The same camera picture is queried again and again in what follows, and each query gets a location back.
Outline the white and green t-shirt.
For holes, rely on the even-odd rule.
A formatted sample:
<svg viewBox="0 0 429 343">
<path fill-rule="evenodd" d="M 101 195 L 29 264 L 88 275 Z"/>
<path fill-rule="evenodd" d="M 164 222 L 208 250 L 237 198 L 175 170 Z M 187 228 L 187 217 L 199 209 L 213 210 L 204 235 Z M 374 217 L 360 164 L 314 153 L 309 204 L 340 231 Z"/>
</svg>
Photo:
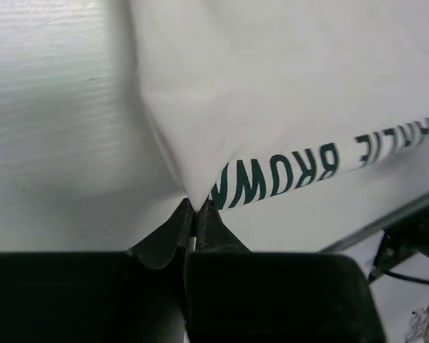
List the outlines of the white and green t-shirt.
<svg viewBox="0 0 429 343">
<path fill-rule="evenodd" d="M 138 92 L 195 209 L 329 242 L 429 192 L 429 1 L 132 1 Z"/>
</svg>

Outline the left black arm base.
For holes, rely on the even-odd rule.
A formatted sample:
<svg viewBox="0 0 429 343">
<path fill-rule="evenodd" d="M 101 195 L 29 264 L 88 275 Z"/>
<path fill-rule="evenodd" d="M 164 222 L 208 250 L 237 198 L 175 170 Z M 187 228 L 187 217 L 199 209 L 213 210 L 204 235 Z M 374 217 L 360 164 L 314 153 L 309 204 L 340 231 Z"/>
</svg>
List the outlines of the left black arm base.
<svg viewBox="0 0 429 343">
<path fill-rule="evenodd" d="M 384 275 L 405 282 L 429 286 L 429 279 L 399 274 L 393 268 L 420 253 L 429 258 L 429 192 L 321 250 L 323 254 L 343 252 L 374 234 L 383 238 L 368 272 L 371 284 Z"/>
</svg>

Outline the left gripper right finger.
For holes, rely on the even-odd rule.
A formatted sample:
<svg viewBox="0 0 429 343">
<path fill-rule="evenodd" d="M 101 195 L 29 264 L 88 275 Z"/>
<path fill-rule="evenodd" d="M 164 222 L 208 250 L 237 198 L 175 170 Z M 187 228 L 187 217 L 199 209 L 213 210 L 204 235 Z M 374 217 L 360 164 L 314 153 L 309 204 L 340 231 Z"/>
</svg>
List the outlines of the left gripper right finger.
<svg viewBox="0 0 429 343">
<path fill-rule="evenodd" d="M 191 342 L 384 342 L 367 279 L 342 254 L 251 252 L 212 202 L 185 262 Z"/>
</svg>

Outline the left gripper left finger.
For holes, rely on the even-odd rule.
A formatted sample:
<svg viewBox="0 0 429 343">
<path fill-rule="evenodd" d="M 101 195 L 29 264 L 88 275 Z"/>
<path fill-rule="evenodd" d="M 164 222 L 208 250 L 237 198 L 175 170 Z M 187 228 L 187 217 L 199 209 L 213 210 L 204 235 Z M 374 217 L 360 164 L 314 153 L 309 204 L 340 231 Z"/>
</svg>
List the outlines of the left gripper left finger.
<svg viewBox="0 0 429 343">
<path fill-rule="evenodd" d="M 183 342 L 194 212 L 116 252 L 0 252 L 0 342 Z"/>
</svg>

